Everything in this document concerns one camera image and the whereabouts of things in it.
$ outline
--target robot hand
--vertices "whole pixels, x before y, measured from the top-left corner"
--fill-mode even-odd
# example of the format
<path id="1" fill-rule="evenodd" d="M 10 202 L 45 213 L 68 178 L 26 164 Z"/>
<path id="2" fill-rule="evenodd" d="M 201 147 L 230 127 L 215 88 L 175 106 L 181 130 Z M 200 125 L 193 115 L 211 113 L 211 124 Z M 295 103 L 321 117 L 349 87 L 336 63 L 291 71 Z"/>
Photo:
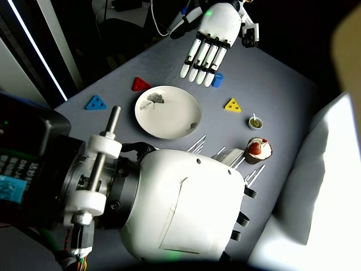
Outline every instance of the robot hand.
<path id="1" fill-rule="evenodd" d="M 189 82 L 196 81 L 198 85 L 204 83 L 204 86 L 210 86 L 227 50 L 236 41 L 241 28 L 242 44 L 245 47 L 257 45 L 258 24 L 252 22 L 243 3 L 243 1 L 216 3 L 205 12 L 196 39 L 180 71 L 181 78 L 189 74 Z M 175 29 L 181 25 L 184 27 L 184 24 L 189 24 L 201 14 L 201 7 L 192 10 L 173 28 L 171 37 Z"/>

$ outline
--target small bowl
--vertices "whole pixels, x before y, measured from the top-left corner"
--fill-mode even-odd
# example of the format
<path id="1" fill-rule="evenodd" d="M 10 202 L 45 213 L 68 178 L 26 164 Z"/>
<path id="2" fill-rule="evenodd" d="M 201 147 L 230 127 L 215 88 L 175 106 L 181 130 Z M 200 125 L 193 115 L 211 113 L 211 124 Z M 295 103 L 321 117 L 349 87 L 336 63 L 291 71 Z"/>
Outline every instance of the small bowl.
<path id="1" fill-rule="evenodd" d="M 254 117 L 250 117 L 249 120 L 248 120 L 248 126 L 251 128 L 251 130 L 260 130 L 262 129 L 263 127 L 263 121 L 259 118 L 259 117 L 256 117 L 256 121 L 258 121 L 260 123 L 260 127 L 255 127 L 251 124 L 251 120 L 253 121 Z"/>

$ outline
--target table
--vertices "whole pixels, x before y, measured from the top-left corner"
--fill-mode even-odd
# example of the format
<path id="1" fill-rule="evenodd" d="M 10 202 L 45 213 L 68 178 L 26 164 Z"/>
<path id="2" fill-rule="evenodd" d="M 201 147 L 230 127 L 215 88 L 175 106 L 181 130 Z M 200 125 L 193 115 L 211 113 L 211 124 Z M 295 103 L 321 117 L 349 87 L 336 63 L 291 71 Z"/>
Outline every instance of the table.
<path id="1" fill-rule="evenodd" d="M 166 38 L 95 82 L 87 89 L 62 104 L 56 110 L 72 123 L 70 136 L 87 141 L 92 134 L 104 130 L 111 108 L 122 108 L 116 128 L 117 139 L 122 143 L 145 141 L 159 148 L 188 149 L 201 136 L 207 134 L 201 154 L 212 156 L 222 146 L 245 148 L 249 139 L 255 136 L 267 138 L 273 155 L 264 162 L 265 170 L 253 184 L 259 193 L 256 200 L 245 197 L 242 212 L 250 218 L 250 224 L 243 229 L 240 242 L 230 241 L 226 252 L 234 259 L 247 260 L 261 235 L 280 190 L 292 167 L 294 158 L 307 132 L 312 113 L 311 105 L 317 91 L 314 85 L 301 74 L 267 55 L 257 48 L 245 49 L 238 40 L 228 51 L 219 69 L 224 79 L 220 88 L 205 88 L 179 77 L 179 71 L 195 33 L 186 34 L 179 40 Z M 186 138 L 166 141 L 156 139 L 141 129 L 134 115 L 134 105 L 142 91 L 133 92 L 131 86 L 136 76 L 152 86 L 173 85 L 189 91 L 199 101 L 202 121 L 199 127 Z M 108 110 L 87 111 L 85 106 L 93 95 L 99 95 Z M 223 107 L 236 98 L 242 113 L 225 111 Z M 247 121 L 256 113 L 264 123 L 260 131 L 252 131 Z M 263 163 L 249 165 L 242 163 L 239 171 L 246 176 Z M 95 235 L 94 252 L 89 257 L 90 266 L 104 267 L 96 263 L 103 258 L 104 249 L 119 247 L 120 237 L 104 240 L 101 236 L 110 233 L 98 231 Z M 125 251 L 113 251 L 119 263 L 129 260 Z"/>

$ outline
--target white light strip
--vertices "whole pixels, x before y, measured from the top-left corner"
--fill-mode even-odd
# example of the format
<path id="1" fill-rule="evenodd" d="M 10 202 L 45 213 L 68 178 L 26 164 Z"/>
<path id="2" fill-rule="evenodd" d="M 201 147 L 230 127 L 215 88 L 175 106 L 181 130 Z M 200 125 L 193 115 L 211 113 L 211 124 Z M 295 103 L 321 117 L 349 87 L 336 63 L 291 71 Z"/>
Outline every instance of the white light strip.
<path id="1" fill-rule="evenodd" d="M 43 55 L 41 54 L 38 46 L 36 45 L 36 43 L 35 43 L 32 35 L 30 35 L 30 32 L 28 31 L 28 28 L 27 28 L 27 26 L 25 25 L 23 19 L 21 18 L 19 12 L 17 11 L 14 3 L 12 2 L 12 0 L 7 0 L 7 1 L 8 1 L 8 3 L 9 3 L 9 5 L 11 6 L 11 8 L 12 8 L 14 14 L 15 14 L 15 16 L 17 17 L 19 23 L 20 23 L 21 26 L 23 27 L 23 30 L 24 30 L 25 34 L 28 36 L 28 39 L 30 40 L 31 44 L 33 45 L 33 47 L 34 47 L 36 53 L 38 54 L 41 62 L 44 64 L 47 72 L 49 73 L 49 75 L 50 75 L 50 77 L 51 77 L 51 79 L 54 81 L 54 84 L 56 85 L 56 87 L 58 88 L 59 92 L 61 93 L 61 96 L 63 96 L 64 100 L 67 101 L 67 100 L 68 100 L 67 96 L 65 96 L 63 90 L 61 89 L 61 87 L 60 87 L 60 85 L 58 84 L 57 80 L 55 79 L 54 75 L 52 74 L 49 66 L 47 65 L 47 63 L 46 63 Z"/>

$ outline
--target red triangle block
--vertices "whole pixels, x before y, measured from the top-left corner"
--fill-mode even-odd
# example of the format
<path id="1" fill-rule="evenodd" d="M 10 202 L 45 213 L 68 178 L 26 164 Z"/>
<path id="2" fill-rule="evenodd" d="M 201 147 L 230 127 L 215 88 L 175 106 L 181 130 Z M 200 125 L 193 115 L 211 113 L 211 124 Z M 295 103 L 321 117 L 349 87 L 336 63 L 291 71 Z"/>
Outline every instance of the red triangle block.
<path id="1" fill-rule="evenodd" d="M 147 82 L 145 82 L 144 80 L 142 80 L 139 77 L 135 78 L 133 86 L 131 87 L 131 89 L 133 91 L 146 90 L 146 89 L 150 89 L 150 88 L 151 88 L 150 84 L 148 84 Z"/>

